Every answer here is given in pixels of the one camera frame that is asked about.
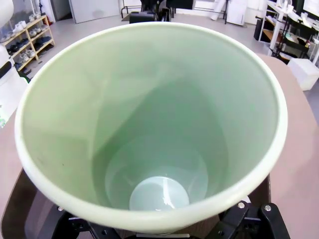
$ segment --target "table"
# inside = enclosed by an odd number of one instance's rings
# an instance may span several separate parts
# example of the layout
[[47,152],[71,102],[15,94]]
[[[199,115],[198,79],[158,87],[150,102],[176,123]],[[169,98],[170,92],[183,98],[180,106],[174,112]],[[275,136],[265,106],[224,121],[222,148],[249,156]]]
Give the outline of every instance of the table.
[[[270,173],[272,202],[279,207],[292,239],[318,238],[319,128],[290,69],[276,58],[260,57],[274,72],[284,91],[289,117],[283,152]],[[0,216],[22,169],[13,126],[11,118],[0,132]],[[199,227],[188,228],[188,233],[198,236],[204,231],[207,233],[212,220],[214,218]]]

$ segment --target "wooden shelf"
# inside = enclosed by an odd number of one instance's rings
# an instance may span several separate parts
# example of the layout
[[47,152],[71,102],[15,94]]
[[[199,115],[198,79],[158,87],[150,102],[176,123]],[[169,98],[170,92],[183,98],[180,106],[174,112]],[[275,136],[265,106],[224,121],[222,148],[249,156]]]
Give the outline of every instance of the wooden shelf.
[[53,39],[49,40],[48,42],[46,42],[39,50],[36,51],[36,54],[38,54],[40,51],[42,51],[44,49],[44,47],[46,47],[48,44],[50,44],[53,41]]
[[16,39],[17,36],[20,36],[22,33],[25,33],[25,31],[27,29],[29,29],[30,27],[32,27],[33,25],[37,24],[38,22],[40,22],[41,20],[45,19],[46,15],[40,17],[39,19],[34,20],[33,22],[29,22],[26,25],[26,28],[23,29],[21,32],[18,32],[14,37],[10,38],[8,41],[5,41],[4,43],[2,43],[2,45],[6,46],[8,45],[12,40]]
[[20,36],[22,33],[24,33],[26,31],[26,28],[23,29],[21,32],[18,32],[14,37],[10,38],[8,41],[5,41],[4,43],[2,43],[3,46],[8,45],[12,40],[15,40],[17,36]]
[[[35,26],[37,23],[40,24],[41,21],[45,22],[45,25],[47,25],[47,28],[40,32],[37,36],[35,36],[34,38],[31,38],[30,37],[30,34],[29,34],[29,31],[28,29],[30,29],[31,27]],[[33,41],[36,40],[37,38],[39,38],[40,36],[43,36],[44,33],[48,32],[51,36],[51,39],[49,41],[47,41],[46,43],[44,43],[44,45],[38,49],[37,51],[35,50],[34,48],[34,45],[33,45]],[[31,57],[29,58],[29,60],[25,63],[23,63],[23,65],[21,67],[19,67],[18,71],[21,71],[30,61],[32,61],[32,59],[36,59],[37,61],[39,61],[39,56],[38,56],[38,53],[40,51],[42,51],[47,45],[49,45],[50,43],[52,43],[53,46],[55,46],[55,42],[53,40],[53,35],[52,35],[52,32],[51,32],[51,29],[50,29],[50,26],[49,26],[49,21],[46,17],[46,15],[44,16],[41,16],[39,19],[36,19],[34,20],[33,22],[29,22],[27,23],[26,25],[26,28],[23,29],[21,32],[17,33],[14,37],[10,38],[8,41],[2,43],[2,45],[6,46],[8,45],[11,41],[17,39],[18,36],[20,36],[21,34],[25,33],[27,39],[29,40],[29,42],[27,44],[25,44],[24,46],[22,46],[17,52],[15,52],[11,57],[14,58],[16,57],[21,51],[23,51],[24,49],[26,49],[28,46],[31,48],[32,51],[35,52],[35,56],[34,57]]]
[[[273,39],[273,35],[274,35],[274,32],[273,32],[273,31],[267,30],[267,29],[263,29],[263,33],[264,33],[270,40]],[[282,38],[282,35],[281,35],[281,33],[279,32],[276,42],[280,42],[281,38]]]
[[21,71],[30,61],[34,59],[35,56],[30,57],[27,62],[24,62],[24,64],[18,69],[18,71]]
[[28,45],[30,45],[30,42],[28,42],[27,44],[25,44],[23,47],[21,47],[17,52],[15,52],[12,55],[12,58],[15,57],[17,54],[19,54],[23,49],[25,49]]
[[37,36],[35,36],[34,38],[31,38],[31,41],[34,41],[35,39],[37,39],[39,36],[41,36],[43,33],[47,32],[49,30],[49,28],[47,28],[46,30],[40,32]]

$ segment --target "black stand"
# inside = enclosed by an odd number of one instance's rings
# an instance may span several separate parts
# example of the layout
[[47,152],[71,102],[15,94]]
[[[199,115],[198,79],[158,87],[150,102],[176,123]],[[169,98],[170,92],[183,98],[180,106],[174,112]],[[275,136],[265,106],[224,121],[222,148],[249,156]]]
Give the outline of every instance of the black stand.
[[[273,203],[256,208],[241,201],[219,217],[220,221],[205,239],[234,239],[239,233],[248,234],[251,239],[290,239],[283,218]],[[113,228],[75,217],[56,205],[51,208],[37,238],[76,239],[80,232],[90,232],[94,239],[121,239]],[[175,238],[174,236],[181,238],[179,235],[169,235],[169,238]],[[147,235],[138,237],[151,239]],[[156,238],[164,239],[166,236],[157,235]]]
[[303,31],[303,32],[307,32],[307,39],[310,41],[312,36],[315,35],[316,31],[313,28],[309,28],[307,26],[304,26],[300,21],[294,21],[293,19],[291,19],[289,16],[286,17],[286,22],[285,22],[285,26],[282,32],[282,38],[277,46],[276,51],[273,51],[272,56],[279,58],[280,60],[284,61],[286,64],[289,62],[285,61],[284,59],[281,58],[280,53],[285,53],[287,55],[290,55],[292,57],[296,57],[294,54],[290,53],[290,52],[286,52],[283,50],[283,46],[284,44],[292,47],[294,49],[297,49],[300,51],[300,56],[299,58],[305,58],[309,48],[306,46],[306,43],[302,40],[302,39],[298,39],[299,43],[290,41],[289,39],[286,38],[286,34],[288,33],[288,31],[291,29],[291,27],[293,27],[296,31]]
[[[140,8],[142,11],[142,6],[141,5],[129,5],[129,6],[125,6],[124,0],[122,0],[123,2],[123,7],[121,9],[121,16],[123,19],[123,10],[126,10],[126,13],[129,14],[129,9],[138,9]],[[195,7],[194,10],[198,10],[198,11],[208,11],[208,12],[214,12],[214,13],[220,13],[223,14],[223,19],[225,20],[225,24],[227,23],[227,10],[228,10],[228,3],[229,0],[226,0],[226,6],[225,6],[225,11],[214,11],[214,9],[210,9],[210,8],[203,8],[203,7]],[[171,17],[174,18],[174,14],[176,13],[176,8],[171,9]]]

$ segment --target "gray floor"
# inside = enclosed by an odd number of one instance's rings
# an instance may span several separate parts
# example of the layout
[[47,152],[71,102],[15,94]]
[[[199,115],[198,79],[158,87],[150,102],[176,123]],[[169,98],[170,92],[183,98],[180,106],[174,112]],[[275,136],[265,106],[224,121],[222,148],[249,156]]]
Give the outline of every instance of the gray floor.
[[[29,68],[32,72],[28,75],[33,77],[34,74],[55,54],[74,43],[75,41],[88,36],[92,33],[111,28],[114,26],[128,24],[127,21],[122,22],[121,16],[114,16],[103,18],[99,20],[84,22],[81,24],[75,24],[73,19],[59,21],[51,26],[52,34],[56,43],[56,46],[43,54],[40,58],[41,63],[32,62],[29,64]],[[236,26],[232,24],[224,24],[222,20],[213,21],[208,17],[192,16],[185,14],[177,14],[173,19],[175,22],[188,23],[198,25],[206,28],[213,29],[228,35],[235,40],[241,42],[252,51],[259,54],[267,54],[268,45],[262,42],[258,42],[254,39],[254,25],[246,25],[244,27]],[[305,96],[314,112],[317,122],[319,122],[319,83],[317,82],[314,87],[305,92]]]

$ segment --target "bucket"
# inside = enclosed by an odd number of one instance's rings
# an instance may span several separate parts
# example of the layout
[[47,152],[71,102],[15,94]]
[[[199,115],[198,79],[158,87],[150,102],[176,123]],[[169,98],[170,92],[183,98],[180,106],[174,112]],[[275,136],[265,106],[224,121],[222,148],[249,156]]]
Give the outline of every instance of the bucket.
[[136,23],[62,50],[16,114],[24,170],[88,221],[167,233],[252,192],[283,148],[287,107],[267,65],[186,24]]

